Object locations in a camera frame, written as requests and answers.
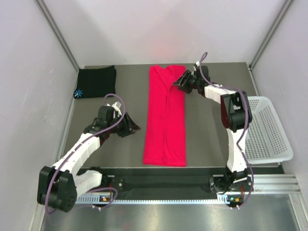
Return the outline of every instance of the red fabric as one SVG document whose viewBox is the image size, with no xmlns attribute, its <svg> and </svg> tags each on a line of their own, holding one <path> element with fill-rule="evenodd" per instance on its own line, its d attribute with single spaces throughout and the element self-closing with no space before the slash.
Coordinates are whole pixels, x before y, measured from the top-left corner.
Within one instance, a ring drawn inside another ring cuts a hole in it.
<svg viewBox="0 0 308 231">
<path fill-rule="evenodd" d="M 186 166 L 185 93 L 172 86 L 185 67 L 150 68 L 148 123 L 143 163 Z"/>
</svg>

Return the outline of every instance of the white backdrop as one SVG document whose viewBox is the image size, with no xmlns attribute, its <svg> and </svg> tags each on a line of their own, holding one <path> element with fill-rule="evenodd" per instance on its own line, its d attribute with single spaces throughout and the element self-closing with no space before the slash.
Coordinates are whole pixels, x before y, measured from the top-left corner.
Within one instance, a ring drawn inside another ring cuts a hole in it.
<svg viewBox="0 0 308 231">
<path fill-rule="evenodd" d="M 284 0 L 44 0 L 80 67 L 250 63 Z"/>
<path fill-rule="evenodd" d="M 255 67 L 261 93 L 277 110 L 294 151 L 295 173 L 308 204 L 308 1 L 296 0 Z"/>
<path fill-rule="evenodd" d="M 0 229 L 26 231 L 77 72 L 34 0 L 2 1 L 0 11 Z"/>
</svg>

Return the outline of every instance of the black cloth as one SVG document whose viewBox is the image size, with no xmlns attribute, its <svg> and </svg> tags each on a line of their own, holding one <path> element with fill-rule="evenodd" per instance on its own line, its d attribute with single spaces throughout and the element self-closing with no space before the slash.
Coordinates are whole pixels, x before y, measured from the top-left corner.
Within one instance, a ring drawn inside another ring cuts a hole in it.
<svg viewBox="0 0 308 231">
<path fill-rule="evenodd" d="M 104 97 L 109 93 L 115 94 L 115 78 L 115 66 L 100 69 L 80 69 L 74 98 L 97 98 Z"/>
</svg>

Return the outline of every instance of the white laundry basket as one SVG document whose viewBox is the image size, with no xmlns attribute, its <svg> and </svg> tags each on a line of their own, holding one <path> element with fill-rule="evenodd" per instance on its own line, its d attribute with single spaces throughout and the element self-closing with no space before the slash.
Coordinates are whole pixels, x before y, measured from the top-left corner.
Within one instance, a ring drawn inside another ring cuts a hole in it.
<svg viewBox="0 0 308 231">
<path fill-rule="evenodd" d="M 272 102 L 261 96 L 248 97 L 253 120 L 249 124 L 245 154 L 251 164 L 290 160 L 293 150 Z"/>
</svg>

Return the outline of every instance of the shiny floor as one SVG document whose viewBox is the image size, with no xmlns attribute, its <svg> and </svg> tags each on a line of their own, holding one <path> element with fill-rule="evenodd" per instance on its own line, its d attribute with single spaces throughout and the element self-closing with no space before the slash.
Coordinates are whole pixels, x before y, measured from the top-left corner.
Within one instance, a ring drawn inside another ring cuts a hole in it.
<svg viewBox="0 0 308 231">
<path fill-rule="evenodd" d="M 299 231 L 288 195 L 252 195 L 239 211 L 226 205 L 114 205 L 101 212 L 81 208 L 63 219 L 56 212 L 41 231 Z"/>
<path fill-rule="evenodd" d="M 192 70 L 192 64 L 184 64 Z M 211 80 L 255 95 L 246 63 L 207 64 Z M 142 163 L 146 131 L 150 65 L 116 66 L 116 93 L 130 117 L 141 127 L 134 135 L 109 140 L 87 160 L 84 167 L 146 167 Z M 78 99 L 69 129 L 65 152 L 78 140 L 83 129 L 93 122 L 102 98 Z M 220 106 L 196 91 L 185 98 L 186 155 L 188 167 L 224 167 L 228 159 L 228 136 L 220 119 Z"/>
</svg>

